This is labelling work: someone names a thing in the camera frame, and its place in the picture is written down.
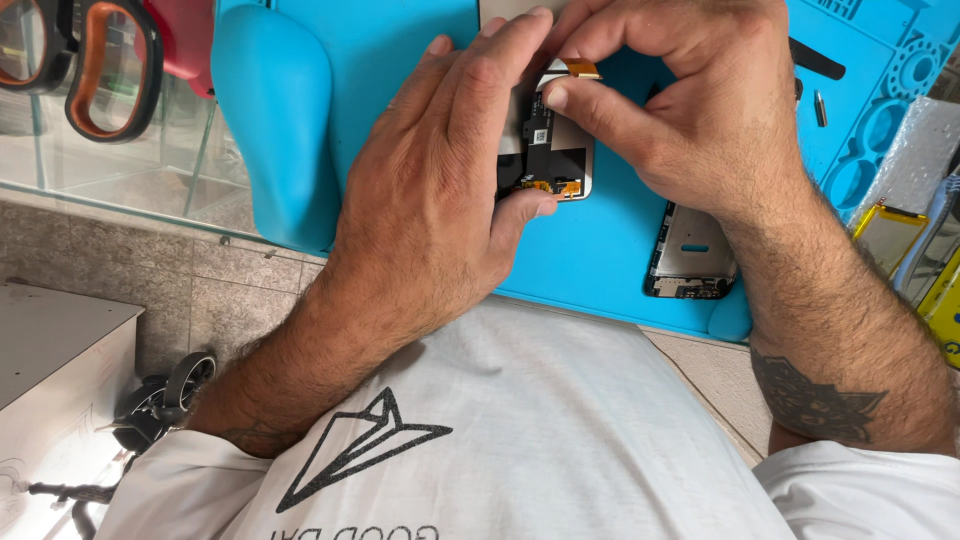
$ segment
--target bubble wrap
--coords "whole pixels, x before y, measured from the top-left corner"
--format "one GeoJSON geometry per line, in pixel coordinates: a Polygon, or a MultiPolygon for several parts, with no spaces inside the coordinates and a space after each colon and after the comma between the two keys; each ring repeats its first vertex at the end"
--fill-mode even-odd
{"type": "Polygon", "coordinates": [[[918,97],[848,227],[852,230],[880,198],[896,209],[923,214],[937,185],[950,172],[960,144],[960,105],[918,97]]]}

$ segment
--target scissors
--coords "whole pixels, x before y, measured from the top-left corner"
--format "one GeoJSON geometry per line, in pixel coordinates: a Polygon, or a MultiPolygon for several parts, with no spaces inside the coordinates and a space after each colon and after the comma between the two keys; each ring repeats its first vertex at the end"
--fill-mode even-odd
{"type": "MultiPolygon", "coordinates": [[[[74,0],[0,0],[0,13],[15,4],[39,12],[43,51],[39,65],[27,77],[17,77],[0,64],[0,88],[17,93],[44,94],[66,79],[70,62],[78,55],[77,68],[67,94],[65,112],[70,125],[84,137],[119,144],[143,135],[154,116],[163,77],[163,40],[156,22],[137,0],[80,0],[77,12],[80,39],[73,36],[74,0]],[[140,80],[126,123],[115,130],[101,127],[91,118],[94,97],[101,85],[108,55],[108,24],[132,23],[132,44],[141,62],[140,80]]],[[[127,35],[124,40],[131,43],[127,35]]]]}

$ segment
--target hairy forearm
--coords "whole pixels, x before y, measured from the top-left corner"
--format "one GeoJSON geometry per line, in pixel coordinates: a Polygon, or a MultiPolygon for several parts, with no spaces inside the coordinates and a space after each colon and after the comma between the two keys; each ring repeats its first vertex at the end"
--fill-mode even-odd
{"type": "Polygon", "coordinates": [[[775,203],[718,217],[747,285],[754,371],[775,421],[813,440],[954,454],[937,343],[795,180],[775,203]]]}
{"type": "Polygon", "coordinates": [[[372,328],[384,319],[347,296],[315,283],[282,325],[204,390],[186,427],[259,457],[275,457],[301,440],[403,345],[390,329],[372,328]]]}

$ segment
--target tattoo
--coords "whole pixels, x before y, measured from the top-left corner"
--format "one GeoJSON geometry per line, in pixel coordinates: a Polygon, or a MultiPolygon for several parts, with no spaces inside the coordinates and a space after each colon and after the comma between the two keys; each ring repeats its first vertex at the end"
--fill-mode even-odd
{"type": "Polygon", "coordinates": [[[751,362],[774,419],[788,430],[815,439],[871,444],[866,425],[889,390],[838,392],[833,384],[815,384],[783,356],[762,356],[751,349],[751,362]]]}
{"type": "Polygon", "coordinates": [[[276,457],[306,435],[306,431],[281,431],[256,420],[246,428],[230,428],[216,436],[233,443],[247,454],[276,457]]]}

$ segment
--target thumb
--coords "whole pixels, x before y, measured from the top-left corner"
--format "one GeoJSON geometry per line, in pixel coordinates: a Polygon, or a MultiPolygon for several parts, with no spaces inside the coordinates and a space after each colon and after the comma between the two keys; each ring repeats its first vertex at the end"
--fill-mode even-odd
{"type": "Polygon", "coordinates": [[[543,91],[543,101],[636,168],[650,170],[652,160],[662,160],[663,142],[673,137],[659,118],[613,88],[589,79],[552,81],[543,91]]]}
{"type": "Polygon", "coordinates": [[[490,226],[490,252],[494,258],[512,261],[523,228],[538,216],[557,211],[557,200],[540,189],[528,188],[511,193],[496,204],[490,226]]]}

